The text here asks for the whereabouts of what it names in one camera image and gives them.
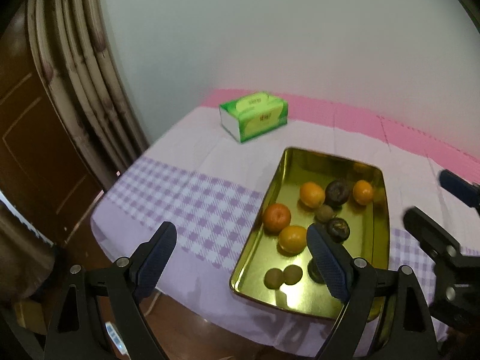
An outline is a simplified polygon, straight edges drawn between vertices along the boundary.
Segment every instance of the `wooden door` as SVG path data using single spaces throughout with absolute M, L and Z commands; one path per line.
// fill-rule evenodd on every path
M 63 243 L 102 188 L 35 70 L 25 3 L 0 39 L 0 137 L 0 190 L 37 230 Z

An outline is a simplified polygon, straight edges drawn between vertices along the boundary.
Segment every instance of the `beige curtain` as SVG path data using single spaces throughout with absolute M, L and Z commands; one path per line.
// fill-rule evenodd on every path
M 28 0 L 38 73 L 78 151 L 109 189 L 147 149 L 122 91 L 97 0 Z
M 54 262 L 51 247 L 0 202 L 0 302 L 32 295 L 52 272 Z

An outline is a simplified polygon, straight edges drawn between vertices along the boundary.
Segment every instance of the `gold tray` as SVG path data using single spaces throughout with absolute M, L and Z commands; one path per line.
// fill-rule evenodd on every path
M 314 213 L 299 202 L 299 188 L 314 181 L 326 188 L 330 181 L 346 179 L 354 182 L 364 179 L 374 188 L 373 202 L 361 207 L 350 199 L 337 217 L 349 224 L 350 237 L 343 243 L 352 257 L 363 257 L 375 268 L 387 269 L 389 254 L 389 220 L 385 183 L 380 169 L 346 158 L 313 151 L 287 148 L 263 198 L 253 228 L 230 278 L 230 287 L 236 294 L 285 311 L 335 319 L 342 303 L 330 295 L 325 284 L 315 283 L 309 276 L 307 264 L 311 254 L 305 250 L 293 257 L 277 250 L 276 235 L 263 232 L 262 213 L 272 203 L 283 203 L 291 211 L 291 225 L 307 228 L 314 221 Z M 283 284 L 271 290 L 263 284 L 270 268 L 284 269 L 296 264 L 303 269 L 302 279 L 293 286 Z M 369 319 L 380 312 L 381 299 L 376 299 Z

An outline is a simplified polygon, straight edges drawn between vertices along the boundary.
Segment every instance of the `tissue box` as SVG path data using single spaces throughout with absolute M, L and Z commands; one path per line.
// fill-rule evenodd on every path
M 219 105 L 222 126 L 238 142 L 255 138 L 287 124 L 289 104 L 280 97 L 258 92 Z

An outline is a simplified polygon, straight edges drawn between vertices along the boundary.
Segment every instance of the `tablecloth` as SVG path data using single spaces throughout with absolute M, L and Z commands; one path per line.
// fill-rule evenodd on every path
M 279 350 L 314 356 L 331 321 L 289 314 L 234 295 L 229 278 L 263 195 L 286 147 L 349 157 L 379 167 L 385 179 L 391 237 L 389 268 L 411 266 L 427 300 L 435 284 L 432 262 L 403 228 L 416 205 L 464 246 L 480 250 L 476 212 L 437 185 L 448 168 L 480 181 L 480 162 L 421 131 L 345 104 L 279 94 L 289 102 L 285 127 L 239 144 L 220 125 L 218 104 L 247 91 L 217 90 L 155 142 L 105 195 L 92 230 L 113 261 L 130 256 L 163 221 L 178 242 L 158 288 L 221 327 Z M 437 336 L 446 327 L 434 321 Z M 376 321 L 357 354 L 368 349 Z

